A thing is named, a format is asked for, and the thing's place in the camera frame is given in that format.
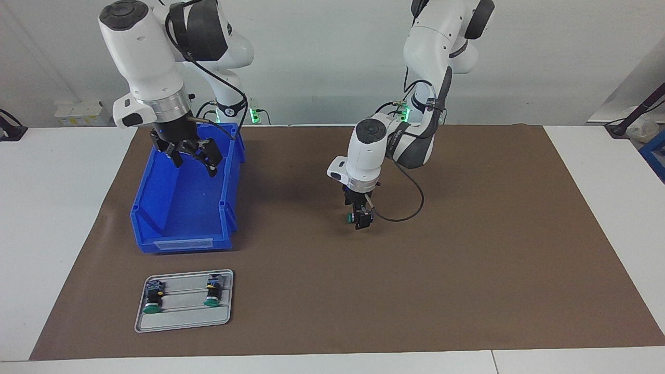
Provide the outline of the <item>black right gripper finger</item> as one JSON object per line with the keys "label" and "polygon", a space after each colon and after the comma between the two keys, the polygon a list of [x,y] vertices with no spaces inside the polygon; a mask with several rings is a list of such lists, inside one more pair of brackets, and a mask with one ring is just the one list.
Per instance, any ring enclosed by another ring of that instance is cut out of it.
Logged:
{"label": "black right gripper finger", "polygon": [[213,138],[184,140],[181,142],[181,151],[203,164],[210,178],[218,174],[223,156]]}
{"label": "black right gripper finger", "polygon": [[166,155],[167,158],[171,160],[173,165],[176,168],[180,168],[183,164],[183,159],[179,151],[178,143],[166,142],[159,138],[156,130],[150,131],[150,137],[153,143],[153,146],[158,152],[161,152]]}

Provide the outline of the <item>blue plastic storage bin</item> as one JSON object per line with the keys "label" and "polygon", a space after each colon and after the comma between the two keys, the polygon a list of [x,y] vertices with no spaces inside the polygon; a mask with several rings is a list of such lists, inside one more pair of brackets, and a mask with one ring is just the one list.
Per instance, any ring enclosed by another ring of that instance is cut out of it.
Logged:
{"label": "blue plastic storage bin", "polygon": [[245,147],[237,125],[198,125],[223,156],[218,173],[189,156],[176,168],[152,149],[130,210],[135,241],[143,253],[183,253],[231,249],[237,231],[236,193]]}

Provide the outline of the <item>white cardboard box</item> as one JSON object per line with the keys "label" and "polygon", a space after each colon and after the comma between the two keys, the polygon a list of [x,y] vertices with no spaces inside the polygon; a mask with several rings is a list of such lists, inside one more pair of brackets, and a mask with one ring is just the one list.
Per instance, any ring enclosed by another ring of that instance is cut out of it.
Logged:
{"label": "white cardboard box", "polygon": [[112,117],[102,102],[60,100],[53,103],[54,117],[60,126],[112,126]]}

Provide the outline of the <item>brown table mat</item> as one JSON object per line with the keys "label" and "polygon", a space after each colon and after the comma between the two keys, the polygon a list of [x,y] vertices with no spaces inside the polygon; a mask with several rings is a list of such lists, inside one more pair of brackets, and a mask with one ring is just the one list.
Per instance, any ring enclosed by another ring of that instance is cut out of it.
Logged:
{"label": "brown table mat", "polygon": [[[665,346],[546,131],[444,126],[403,223],[346,223],[343,127],[244,128],[233,249],[143,254],[130,144],[32,360]],[[231,269],[225,325],[136,333],[150,275]]]}

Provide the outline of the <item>black table clamp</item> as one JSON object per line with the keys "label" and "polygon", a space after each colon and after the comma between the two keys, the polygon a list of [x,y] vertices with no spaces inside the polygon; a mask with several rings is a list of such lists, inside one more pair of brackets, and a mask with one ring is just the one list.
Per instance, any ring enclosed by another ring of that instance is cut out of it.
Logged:
{"label": "black table clamp", "polygon": [[17,142],[23,138],[28,127],[4,109],[0,109],[0,142]]}

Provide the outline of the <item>grey metal tray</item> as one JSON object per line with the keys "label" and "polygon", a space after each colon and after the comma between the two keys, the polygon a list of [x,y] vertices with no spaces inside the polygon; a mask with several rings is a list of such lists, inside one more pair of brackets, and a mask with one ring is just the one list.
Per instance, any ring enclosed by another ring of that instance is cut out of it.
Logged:
{"label": "grey metal tray", "polygon": [[[212,274],[221,274],[224,279],[222,301],[215,308],[203,304],[207,294],[207,279]],[[142,313],[142,291],[135,332],[152,333],[227,324],[231,320],[234,277],[235,273],[231,269],[149,276],[143,284],[143,290],[148,281],[159,280],[165,284],[162,310],[159,313]]]}

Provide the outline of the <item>black stand pole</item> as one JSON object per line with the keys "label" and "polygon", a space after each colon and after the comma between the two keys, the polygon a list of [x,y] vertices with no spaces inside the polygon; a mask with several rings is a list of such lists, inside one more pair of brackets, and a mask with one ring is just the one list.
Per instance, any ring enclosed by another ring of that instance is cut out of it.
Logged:
{"label": "black stand pole", "polygon": [[636,109],[624,118],[610,121],[604,125],[608,134],[615,139],[624,138],[626,132],[632,123],[641,118],[642,115],[650,113],[665,103],[665,81],[656,88]]}

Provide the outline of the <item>clear plastic bag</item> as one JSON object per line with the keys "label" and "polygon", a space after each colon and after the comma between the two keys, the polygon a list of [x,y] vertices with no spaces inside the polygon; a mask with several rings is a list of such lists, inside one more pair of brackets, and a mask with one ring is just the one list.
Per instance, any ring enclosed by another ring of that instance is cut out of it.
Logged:
{"label": "clear plastic bag", "polygon": [[660,132],[660,126],[649,116],[637,118],[626,130],[630,140],[641,144],[650,142]]}

